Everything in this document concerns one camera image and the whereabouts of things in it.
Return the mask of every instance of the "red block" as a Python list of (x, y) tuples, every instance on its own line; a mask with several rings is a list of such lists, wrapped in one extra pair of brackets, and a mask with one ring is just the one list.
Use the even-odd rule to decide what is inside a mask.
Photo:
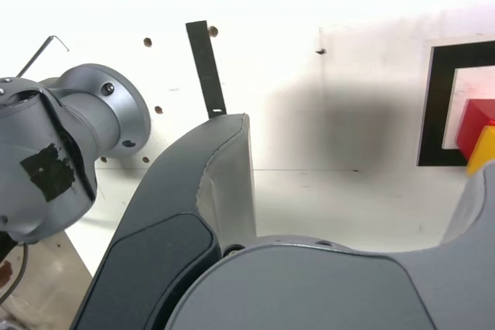
[(487, 125), (495, 125), (495, 100), (468, 100), (457, 133), (457, 145), (467, 160)]

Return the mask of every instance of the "black tape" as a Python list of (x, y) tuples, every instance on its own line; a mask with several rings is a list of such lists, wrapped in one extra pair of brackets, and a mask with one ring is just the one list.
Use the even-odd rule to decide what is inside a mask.
[(47, 202), (63, 194), (76, 181), (69, 163), (69, 158), (59, 159), (59, 152), (53, 143), (20, 162)]

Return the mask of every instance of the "wooden block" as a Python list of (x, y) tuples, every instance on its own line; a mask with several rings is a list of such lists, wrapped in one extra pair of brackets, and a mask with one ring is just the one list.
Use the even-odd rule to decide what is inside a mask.
[(488, 161), (495, 159), (495, 127), (486, 126), (476, 143), (467, 164), (467, 174), (472, 175)]
[(495, 125), (495, 100), (468, 100), (457, 134), (457, 145), (469, 161), (486, 126)]

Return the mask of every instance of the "pegboard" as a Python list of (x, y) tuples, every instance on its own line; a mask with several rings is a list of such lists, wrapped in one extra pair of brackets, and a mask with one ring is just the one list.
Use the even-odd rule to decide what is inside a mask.
[(1, 76), (54, 34), (70, 51), (50, 44), (27, 78), (101, 63), (150, 111), (148, 144), (97, 161), (97, 201), (67, 231), (91, 272), (146, 169), (207, 120), (185, 27), (203, 19), (227, 112), (251, 117), (258, 234), (389, 251), (441, 239), (465, 176), (417, 167), (431, 50), (495, 39), (493, 0), (1, 1)]

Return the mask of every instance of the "black frame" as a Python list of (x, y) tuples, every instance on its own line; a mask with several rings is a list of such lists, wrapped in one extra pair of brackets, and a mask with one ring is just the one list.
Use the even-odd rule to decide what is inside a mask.
[(495, 41), (435, 46), (428, 75), (418, 166), (464, 166), (460, 150), (442, 148), (456, 69), (495, 65)]

